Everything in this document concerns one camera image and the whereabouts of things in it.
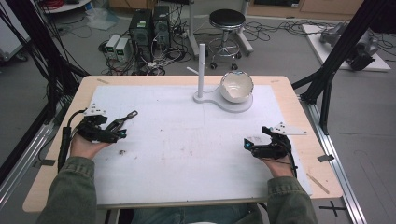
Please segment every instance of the gray floor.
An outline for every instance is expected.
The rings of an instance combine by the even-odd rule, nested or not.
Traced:
[[[83,12],[61,14],[59,21],[77,21]],[[197,26],[207,18],[197,19]],[[265,18],[249,18],[261,24],[277,26],[282,21]],[[124,33],[129,21],[120,20],[108,31],[90,30],[86,21],[73,24],[73,34],[62,37],[64,45],[76,60],[93,75],[106,69],[106,61],[98,46],[111,34]],[[295,82],[319,69],[320,63],[306,37],[291,35],[285,31],[267,33],[270,41],[252,41],[254,52],[238,60],[239,69],[253,76],[285,76]],[[206,42],[210,37],[197,36]],[[396,45],[396,38],[386,36]],[[396,56],[380,50],[383,59],[396,61]],[[392,68],[387,73],[351,72],[340,70],[333,81],[329,115],[329,132],[337,149],[347,177],[355,191],[368,223],[396,223],[396,62],[388,62]],[[207,75],[223,75],[230,70],[230,63],[222,60],[217,70],[206,68]],[[166,66],[166,75],[191,75],[185,67],[198,68],[191,60]],[[0,67],[0,162],[4,162],[27,128],[46,103],[46,81],[35,68],[32,60],[21,63],[16,60]],[[297,90],[302,93],[306,87]],[[30,189],[36,168],[30,168],[24,179],[0,211],[1,223],[34,223],[37,214],[22,211],[21,205]],[[345,207],[340,199],[332,200],[334,206]],[[314,201],[320,223],[350,223],[345,210],[319,209],[331,206],[328,200]],[[97,223],[104,223],[105,211],[98,214]]]

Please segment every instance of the green jacket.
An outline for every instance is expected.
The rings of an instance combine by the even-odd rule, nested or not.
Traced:
[[[69,158],[49,189],[47,205],[39,224],[94,224],[96,191],[94,163],[79,157]],[[309,196],[293,177],[268,181],[268,217],[271,224],[318,223]],[[247,214],[237,224],[262,223],[258,210]]]

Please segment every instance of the bowl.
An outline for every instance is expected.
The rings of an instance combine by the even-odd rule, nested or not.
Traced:
[[[220,93],[229,102],[239,104],[248,100],[253,92],[253,80],[240,71],[232,71],[224,75],[220,82]]]

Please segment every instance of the computer tower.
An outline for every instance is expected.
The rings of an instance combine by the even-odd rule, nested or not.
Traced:
[[[169,49],[171,47],[169,6],[156,6],[153,20],[157,49]]]
[[[149,63],[153,60],[155,45],[154,23],[150,9],[135,9],[129,26],[134,55],[138,63]]]

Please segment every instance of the black wheel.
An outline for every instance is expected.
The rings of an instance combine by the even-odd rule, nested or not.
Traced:
[[[231,69],[232,70],[238,69],[238,65],[236,65],[236,63],[231,64]]]
[[[235,54],[235,58],[236,58],[236,59],[242,58],[242,53],[241,53],[241,51],[239,51],[237,54]]]
[[[210,63],[210,68],[212,68],[213,70],[216,69],[218,67],[218,65],[216,63]]]

